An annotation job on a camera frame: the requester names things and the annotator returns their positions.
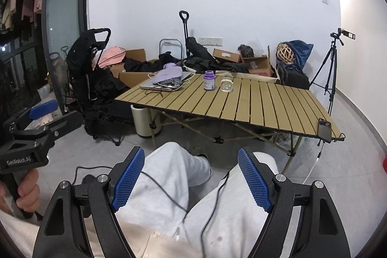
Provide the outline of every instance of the handle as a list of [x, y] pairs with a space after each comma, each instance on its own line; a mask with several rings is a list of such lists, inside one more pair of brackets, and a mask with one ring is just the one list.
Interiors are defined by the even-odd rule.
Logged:
[[109, 28], [93, 29], [93, 32], [94, 34], [102, 33], [102, 32], [108, 33], [108, 36], [106, 37], [106, 40], [105, 40], [105, 46], [108, 44], [110, 36], [112, 35], [112, 30], [110, 30]]
[[183, 23], [187, 23], [188, 22], [188, 19], [190, 17], [190, 14], [184, 10], [181, 10], [179, 12], [179, 16], [180, 16], [180, 19], [183, 21]]
[[125, 161], [116, 164], [109, 173], [109, 201], [114, 212], [126, 205], [132, 189], [144, 167], [145, 152], [134, 147]]
[[260, 163], [247, 147], [239, 150], [238, 165], [255, 203], [269, 213], [274, 205], [274, 185], [272, 183], [274, 174], [266, 164]]
[[39, 104], [31, 108], [28, 115], [29, 119], [36, 120], [47, 114], [53, 113], [58, 109], [59, 105], [57, 100], [50, 100], [46, 103]]
[[16, 205], [16, 200], [20, 198], [17, 188], [19, 184], [22, 182], [24, 177], [27, 174], [27, 170], [15, 172], [15, 173], [9, 173], [9, 174], [1, 174], [0, 180], [5, 184], [7, 188], [7, 194], [4, 197], [5, 202], [9, 206], [9, 209], [11, 209], [12, 214], [14, 217], [21, 219], [21, 220], [29, 220], [31, 223], [36, 221], [36, 216], [33, 213], [26, 212], [23, 209], [20, 209]]

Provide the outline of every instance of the tripod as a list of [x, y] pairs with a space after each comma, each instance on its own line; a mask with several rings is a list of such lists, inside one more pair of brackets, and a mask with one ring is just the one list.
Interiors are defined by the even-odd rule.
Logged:
[[[325, 90], [324, 95], [326, 93], [329, 93], [329, 108], [328, 108], [328, 114], [329, 115], [331, 115], [331, 113], [332, 113], [333, 99], [334, 99], [335, 93], [336, 93], [336, 73], [337, 73], [337, 47], [336, 47], [336, 41], [339, 40], [341, 45], [344, 46], [344, 43], [340, 39], [341, 35], [349, 37], [349, 38], [351, 38], [353, 40], [356, 38], [356, 36], [353, 33], [345, 31], [345, 30], [340, 29], [340, 28], [338, 28], [337, 33], [334, 33], [334, 32], [331, 33], [330, 36], [333, 38], [333, 41], [330, 44], [329, 52], [325, 56], [321, 66], [320, 66], [320, 69], [317, 71], [316, 75], [314, 76], [313, 80], [310, 82], [310, 85], [309, 85], [309, 87], [310, 87], [311, 85], [315, 84], [316, 86], [319, 86], [319, 87], [323, 88]], [[328, 74], [327, 83], [326, 83], [325, 87], [323, 87], [323, 86], [318, 85], [314, 81], [317, 78], [317, 76], [319, 75], [321, 69], [326, 64], [329, 56], [330, 56], [329, 74]], [[331, 76], [332, 76], [332, 88], [329, 88], [329, 82], [330, 82], [330, 77]]]

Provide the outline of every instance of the laptop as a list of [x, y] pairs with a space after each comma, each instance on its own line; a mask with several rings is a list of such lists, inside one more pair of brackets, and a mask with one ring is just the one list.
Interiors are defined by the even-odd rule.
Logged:
[[[194, 75], [193, 73], [190, 73], [188, 71], [183, 71], [183, 74], [178, 79], [184, 82], [184, 81], [187, 81], [189, 78], [191, 78], [193, 75]], [[176, 91], [180, 89], [182, 86], [183, 85], [179, 85], [178, 87], [168, 87], [168, 85], [164, 85], [163, 82], [154, 84], [152, 78], [150, 78], [140, 86], [140, 89], [155, 90], [155, 91]]]

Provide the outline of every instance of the wooden slat tabletop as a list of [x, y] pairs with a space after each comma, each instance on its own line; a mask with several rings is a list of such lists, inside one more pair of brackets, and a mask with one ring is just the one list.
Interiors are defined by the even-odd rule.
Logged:
[[317, 98], [308, 90], [262, 81], [234, 78], [233, 90], [220, 89], [224, 77], [215, 80], [215, 90], [203, 89], [203, 76], [195, 74], [181, 89], [156, 92], [130, 89], [117, 100], [198, 116], [250, 123], [284, 132], [316, 137], [319, 118], [332, 124], [332, 138], [341, 134]]

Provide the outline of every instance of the hand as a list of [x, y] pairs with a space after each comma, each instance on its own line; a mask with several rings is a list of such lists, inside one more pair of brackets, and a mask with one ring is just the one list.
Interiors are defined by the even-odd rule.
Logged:
[[[16, 205], [26, 212], [35, 212], [40, 206], [40, 188], [36, 184], [38, 178], [39, 173], [37, 169], [29, 170], [17, 189], [20, 198], [16, 200]], [[4, 200], [6, 192], [5, 185], [0, 183], [0, 210], [10, 214], [11, 211]]]

